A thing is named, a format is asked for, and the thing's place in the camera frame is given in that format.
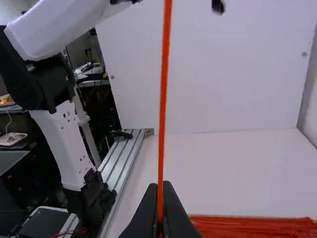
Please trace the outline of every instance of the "red wire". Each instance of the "red wire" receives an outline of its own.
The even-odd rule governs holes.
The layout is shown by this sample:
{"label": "red wire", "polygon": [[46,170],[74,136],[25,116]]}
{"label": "red wire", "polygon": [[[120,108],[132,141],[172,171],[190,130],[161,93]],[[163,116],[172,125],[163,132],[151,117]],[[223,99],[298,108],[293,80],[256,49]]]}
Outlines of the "red wire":
{"label": "red wire", "polygon": [[71,230],[71,231],[65,231],[65,232],[57,233],[54,236],[52,236],[51,238],[58,238],[58,237],[61,237],[63,235],[83,234],[83,233],[86,233],[86,232],[87,232],[86,227],[82,227],[82,228],[79,228],[79,229],[76,229],[76,230]]}
{"label": "red wire", "polygon": [[158,133],[158,223],[163,223],[163,172],[164,172],[164,141],[165,116],[168,80],[168,56],[172,17],[172,0],[165,0],[164,25],[162,41],[162,66],[160,83],[159,133]]}

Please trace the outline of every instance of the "rope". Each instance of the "rope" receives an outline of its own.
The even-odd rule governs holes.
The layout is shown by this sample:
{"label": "rope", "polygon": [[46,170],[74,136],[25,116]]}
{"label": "rope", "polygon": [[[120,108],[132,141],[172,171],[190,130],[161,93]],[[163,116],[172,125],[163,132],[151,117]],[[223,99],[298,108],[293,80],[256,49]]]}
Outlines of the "rope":
{"label": "rope", "polygon": [[165,0],[164,25],[162,42],[162,68],[160,83],[160,109],[158,133],[158,223],[163,224],[163,172],[164,172],[164,141],[165,141],[165,116],[168,79],[168,57],[172,17],[172,0]]}

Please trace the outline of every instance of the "red rope bundle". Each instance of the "red rope bundle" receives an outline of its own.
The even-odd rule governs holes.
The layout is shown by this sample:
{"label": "red rope bundle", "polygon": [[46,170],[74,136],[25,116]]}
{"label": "red rope bundle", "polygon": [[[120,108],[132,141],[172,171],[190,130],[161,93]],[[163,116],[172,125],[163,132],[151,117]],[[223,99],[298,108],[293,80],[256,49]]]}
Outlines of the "red rope bundle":
{"label": "red rope bundle", "polygon": [[191,221],[204,238],[317,238],[317,224],[310,218],[199,217]]}

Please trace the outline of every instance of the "white backdrop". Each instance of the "white backdrop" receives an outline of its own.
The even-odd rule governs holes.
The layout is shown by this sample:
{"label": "white backdrop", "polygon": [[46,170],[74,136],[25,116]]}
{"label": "white backdrop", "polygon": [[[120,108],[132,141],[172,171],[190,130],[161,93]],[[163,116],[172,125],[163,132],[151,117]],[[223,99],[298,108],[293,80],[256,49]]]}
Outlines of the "white backdrop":
{"label": "white backdrop", "polygon": [[[174,0],[168,134],[296,126],[317,1],[225,2]],[[162,12],[144,0],[97,26],[123,128],[158,133]]]}

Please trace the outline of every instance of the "white panel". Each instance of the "white panel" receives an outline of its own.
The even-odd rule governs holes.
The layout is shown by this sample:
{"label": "white panel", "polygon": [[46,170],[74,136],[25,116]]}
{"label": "white panel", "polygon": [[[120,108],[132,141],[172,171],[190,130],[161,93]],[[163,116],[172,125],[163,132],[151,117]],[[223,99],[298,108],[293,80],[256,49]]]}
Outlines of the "white panel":
{"label": "white panel", "polygon": [[[167,133],[293,128],[317,1],[175,0]],[[163,1],[145,0],[97,26],[124,128],[159,124]]]}
{"label": "white panel", "polygon": [[26,0],[0,0],[0,25],[6,25],[29,8]]}
{"label": "white panel", "polygon": [[88,156],[76,120],[74,103],[65,101],[56,107],[56,113],[30,111],[41,128],[60,171],[64,188],[80,191],[85,185],[84,176],[96,170]]}
{"label": "white panel", "polygon": [[[317,218],[317,150],[298,129],[168,135],[164,179],[188,214]],[[157,182],[158,137],[139,155],[107,237]]]}
{"label": "white panel", "polygon": [[297,127],[317,148],[317,28]]}

